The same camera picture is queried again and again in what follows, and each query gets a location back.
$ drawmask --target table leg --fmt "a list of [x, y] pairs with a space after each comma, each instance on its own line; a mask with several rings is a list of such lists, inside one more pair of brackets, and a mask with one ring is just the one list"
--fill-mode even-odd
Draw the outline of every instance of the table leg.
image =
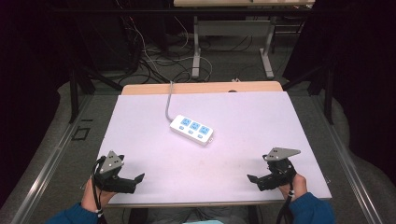
[[198, 18], [194, 17], [194, 59], [192, 61], [192, 78], [198, 78], [201, 49], [199, 48]]

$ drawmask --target black curtain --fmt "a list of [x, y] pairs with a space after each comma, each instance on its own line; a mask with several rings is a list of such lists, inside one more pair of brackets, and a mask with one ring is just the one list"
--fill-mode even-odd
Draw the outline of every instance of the black curtain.
[[36, 1], [0, 6], [0, 206], [40, 145], [68, 76]]
[[349, 122], [350, 149], [396, 184], [396, 4], [318, 0], [314, 5], [346, 6], [345, 17], [308, 18], [284, 77], [295, 80], [333, 58], [333, 96]]

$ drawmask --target power cord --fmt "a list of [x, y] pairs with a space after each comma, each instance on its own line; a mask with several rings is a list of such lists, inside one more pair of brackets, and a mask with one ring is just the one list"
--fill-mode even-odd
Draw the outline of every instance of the power cord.
[[169, 120], [169, 122], [172, 123], [173, 119], [171, 119], [169, 117], [168, 111], [169, 111], [169, 104], [171, 102], [171, 96], [172, 96], [172, 90], [173, 90], [173, 81], [170, 81], [170, 90], [169, 90], [169, 94], [168, 94], [168, 101], [166, 102], [166, 109], [165, 109], [165, 116], [166, 118]]

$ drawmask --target white tabletop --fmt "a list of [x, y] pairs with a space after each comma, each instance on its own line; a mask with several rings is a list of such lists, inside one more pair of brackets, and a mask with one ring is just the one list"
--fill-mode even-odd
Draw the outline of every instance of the white tabletop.
[[169, 115], [214, 129], [202, 147], [169, 128], [167, 94], [121, 95], [98, 157], [125, 155], [120, 177], [145, 173], [134, 194], [118, 194], [110, 206], [254, 204], [283, 200], [278, 189], [259, 191], [247, 175], [269, 175], [262, 159], [273, 147], [300, 149], [290, 157], [308, 190], [328, 199], [317, 160], [286, 92], [193, 93], [172, 96]]
[[254, 7], [313, 5], [315, 0], [175, 0], [176, 7]]

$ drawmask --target white desk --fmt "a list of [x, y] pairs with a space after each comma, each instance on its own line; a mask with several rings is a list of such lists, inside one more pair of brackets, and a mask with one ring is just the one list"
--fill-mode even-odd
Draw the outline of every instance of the white desk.
[[[270, 91], [260, 91], [266, 87]], [[165, 93], [169, 85], [147, 87], [158, 88]], [[295, 169], [308, 179], [311, 192], [319, 198], [331, 198], [290, 98], [279, 88], [276, 82], [175, 84], [169, 114], [182, 114], [212, 127], [214, 140], [206, 147], [170, 130], [164, 114], [166, 93], [139, 95], [145, 85], [125, 88], [98, 157], [114, 150], [125, 155], [121, 177], [146, 175], [134, 194], [118, 194], [109, 206], [199, 206], [283, 200], [278, 189], [259, 191], [247, 177], [270, 174], [262, 155], [273, 147], [300, 149], [301, 154], [290, 158]], [[197, 89], [216, 93], [180, 94]], [[220, 92], [225, 90], [239, 92]]]
[[[281, 7], [296, 5], [313, 5], [315, 0], [175, 0], [176, 7]], [[268, 59], [268, 51], [274, 34], [276, 18], [270, 21], [198, 21], [194, 17], [194, 59], [192, 63], [193, 78], [199, 76], [201, 49], [200, 35], [254, 35], [264, 36], [264, 48], [260, 49], [265, 75], [274, 78]]]

